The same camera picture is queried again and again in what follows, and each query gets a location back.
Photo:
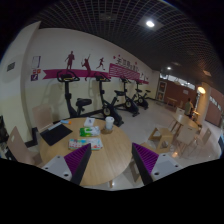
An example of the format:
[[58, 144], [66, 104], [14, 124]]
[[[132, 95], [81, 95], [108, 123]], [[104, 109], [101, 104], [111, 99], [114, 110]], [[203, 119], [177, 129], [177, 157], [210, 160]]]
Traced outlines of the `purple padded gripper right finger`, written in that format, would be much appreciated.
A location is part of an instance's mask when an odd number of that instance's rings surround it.
[[157, 154], [137, 143], [132, 144], [132, 155], [144, 185], [182, 169], [167, 153]]

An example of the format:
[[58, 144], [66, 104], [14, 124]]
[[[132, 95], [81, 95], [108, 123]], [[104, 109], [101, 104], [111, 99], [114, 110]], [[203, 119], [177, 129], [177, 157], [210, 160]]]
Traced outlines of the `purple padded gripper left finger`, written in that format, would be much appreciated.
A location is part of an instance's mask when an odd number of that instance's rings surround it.
[[72, 151], [66, 156], [56, 155], [46, 165], [44, 165], [42, 169], [79, 185], [83, 178], [91, 153], [91, 144], [87, 144]]

